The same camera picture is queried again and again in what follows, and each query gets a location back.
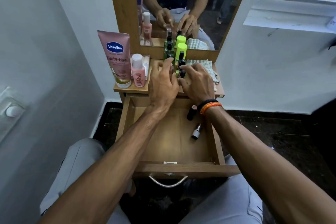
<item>wristband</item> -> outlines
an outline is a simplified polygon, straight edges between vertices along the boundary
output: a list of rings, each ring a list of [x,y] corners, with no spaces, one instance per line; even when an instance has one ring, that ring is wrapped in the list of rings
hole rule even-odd
[[[207,103],[213,103],[213,102],[218,102],[216,99],[208,99],[200,103],[197,107],[197,110],[201,111],[203,106],[205,106]]]
[[[205,104],[205,106],[202,107],[202,109],[200,110],[199,113],[200,113],[200,114],[204,114],[204,112],[205,112],[209,107],[217,106],[217,105],[220,105],[221,107],[223,107],[222,104],[219,103],[219,102],[211,102],[211,103],[207,103],[207,104]]]

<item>forearm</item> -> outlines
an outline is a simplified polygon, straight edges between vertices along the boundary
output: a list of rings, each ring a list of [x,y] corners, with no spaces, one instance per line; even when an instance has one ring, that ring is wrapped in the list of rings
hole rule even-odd
[[[195,0],[194,7],[189,12],[190,15],[194,15],[197,19],[207,6],[208,0]]]
[[[157,11],[162,9],[157,0],[143,0],[143,3],[154,16],[156,16]]]
[[[40,223],[106,223],[165,111],[149,106],[115,145],[48,209]]]
[[[284,223],[334,223],[336,203],[290,162],[269,149],[223,108],[210,119],[248,183]]]

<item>black bracelet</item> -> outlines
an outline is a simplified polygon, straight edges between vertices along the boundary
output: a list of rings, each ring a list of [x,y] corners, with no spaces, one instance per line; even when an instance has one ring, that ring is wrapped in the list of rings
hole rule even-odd
[[[197,110],[198,111],[201,111],[203,106],[205,106],[207,103],[212,103],[212,102],[218,102],[216,99],[208,99],[208,100],[205,100],[203,101],[202,103],[200,103],[197,107]]]

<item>open drawer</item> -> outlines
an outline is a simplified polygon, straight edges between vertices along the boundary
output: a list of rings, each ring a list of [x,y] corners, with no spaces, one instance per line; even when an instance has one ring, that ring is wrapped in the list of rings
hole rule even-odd
[[[148,105],[148,95],[126,95],[116,140],[136,122]],[[192,121],[187,120],[190,107],[187,97],[175,99],[150,139],[133,178],[228,177],[240,173],[237,166],[225,164],[220,139],[210,122],[199,114]],[[191,135],[200,122],[201,133],[195,140]]]

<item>switch plate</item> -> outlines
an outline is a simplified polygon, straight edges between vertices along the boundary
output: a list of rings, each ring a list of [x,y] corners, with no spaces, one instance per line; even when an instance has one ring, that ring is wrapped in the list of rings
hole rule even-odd
[[[10,106],[20,106],[25,110],[26,104],[22,102],[22,99],[23,97],[11,87],[7,87],[0,94],[0,142],[5,138],[11,128],[22,116],[21,114],[17,117],[8,117],[6,115],[7,108]]]

